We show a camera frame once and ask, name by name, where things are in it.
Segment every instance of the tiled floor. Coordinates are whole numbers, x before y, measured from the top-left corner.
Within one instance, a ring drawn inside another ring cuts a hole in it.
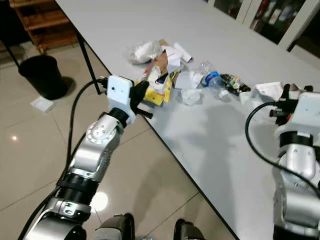
[[[25,44],[26,55],[36,55]],[[49,51],[63,76],[75,80],[75,89],[55,101],[49,113],[30,106],[38,93],[18,74],[14,65],[0,67],[0,239],[17,239],[38,203],[54,188],[65,161],[72,102],[90,81],[80,48],[66,46]],[[97,76],[108,73],[89,51]],[[105,95],[91,87],[81,97],[74,123],[73,144],[102,111]],[[232,235],[204,200],[142,117],[127,127],[98,191],[108,197],[105,209],[92,212],[84,224],[88,239],[101,221],[116,213],[135,217],[136,239],[171,240],[177,219],[200,228],[208,240],[232,240]]]

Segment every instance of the water bottle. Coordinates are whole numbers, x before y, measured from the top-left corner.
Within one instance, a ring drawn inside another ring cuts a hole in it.
[[[203,75],[201,85],[203,87],[209,87],[212,92],[218,96],[221,100],[228,100],[228,91],[225,89],[224,82],[220,74],[215,70],[211,62],[204,61],[199,66],[200,73]]]

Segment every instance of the wooden shelf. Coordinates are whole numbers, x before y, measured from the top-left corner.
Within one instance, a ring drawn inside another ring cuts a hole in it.
[[[35,30],[69,23],[69,19],[61,10],[49,11],[23,18],[25,30]]]
[[[54,0],[9,0],[10,7],[13,9],[46,2],[54,2]]]
[[[59,32],[35,35],[34,40],[38,43],[37,49],[44,52],[48,48],[75,43],[77,36],[73,29],[66,29]]]

